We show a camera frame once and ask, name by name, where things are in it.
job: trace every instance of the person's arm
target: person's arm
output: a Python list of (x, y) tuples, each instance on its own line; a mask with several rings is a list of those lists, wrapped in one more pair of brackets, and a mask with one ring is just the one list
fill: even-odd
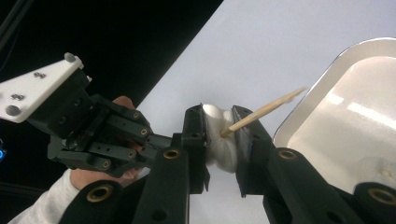
[[(134, 105), (128, 97), (121, 96), (113, 102), (134, 109)], [(141, 148), (134, 142), (129, 142), (129, 145), (136, 149)], [(95, 171), (66, 170), (62, 177), (48, 191), (43, 193), (31, 207), (14, 217), (8, 224), (59, 223), (67, 206), (85, 186), (103, 179), (117, 181), (125, 186), (132, 183), (138, 173), (139, 171), (133, 169), (126, 171), (121, 178), (115, 178)]]

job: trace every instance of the dark floor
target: dark floor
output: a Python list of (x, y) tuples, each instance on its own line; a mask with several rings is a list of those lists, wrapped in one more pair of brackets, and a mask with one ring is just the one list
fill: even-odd
[[(0, 20), (14, 2), (2, 0)], [(107, 99), (127, 95), (139, 105), (220, 2), (35, 0), (7, 46), (0, 49), (0, 81), (60, 61), (65, 52), (72, 52), (93, 78), (89, 94)], [(4, 55), (14, 42), (2, 69)], [(3, 223), (33, 202), (40, 189), (50, 187), (65, 167), (46, 158), (49, 137), (26, 122), (0, 120), (0, 138), (7, 149), (0, 162)]]

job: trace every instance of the wooden skewer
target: wooden skewer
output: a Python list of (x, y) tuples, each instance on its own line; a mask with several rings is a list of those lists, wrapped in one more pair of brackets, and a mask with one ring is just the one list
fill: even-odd
[(267, 115), (280, 107), (281, 105), (288, 103), (292, 100), (293, 97), (300, 94), (302, 91), (305, 91), (305, 88), (300, 88), (299, 90), (292, 91), (289, 94), (286, 94), (273, 102), (269, 103), (268, 105), (264, 105), (260, 109), (254, 111), (253, 113), (249, 114), (244, 119), (239, 120), (235, 124), (231, 125), (229, 128), (223, 129), (220, 131), (220, 136), (222, 138), (226, 137), (228, 134), (235, 132), (238, 129), (241, 129), (247, 126), (249, 123), (253, 122), (256, 119), (261, 118), (264, 115)]

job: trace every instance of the white table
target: white table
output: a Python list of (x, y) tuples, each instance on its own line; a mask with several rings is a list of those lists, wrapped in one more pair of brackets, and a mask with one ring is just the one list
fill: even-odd
[[(394, 1), (225, 0), (138, 109), (167, 136), (200, 103), (255, 110), (310, 88), (344, 49), (396, 36), (395, 9)], [(269, 134), (301, 98), (261, 119)], [(209, 172), (209, 192), (191, 195), (191, 224), (268, 223), (262, 197), (242, 199), (234, 175)]]

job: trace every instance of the white soft ball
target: white soft ball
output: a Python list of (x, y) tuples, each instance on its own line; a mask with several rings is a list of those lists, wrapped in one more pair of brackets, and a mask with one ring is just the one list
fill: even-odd
[(233, 125), (231, 110), (223, 110), (215, 105), (204, 105), (207, 119), (207, 162), (215, 163), (221, 170), (235, 173), (237, 156), (233, 133), (222, 138), (220, 131)]

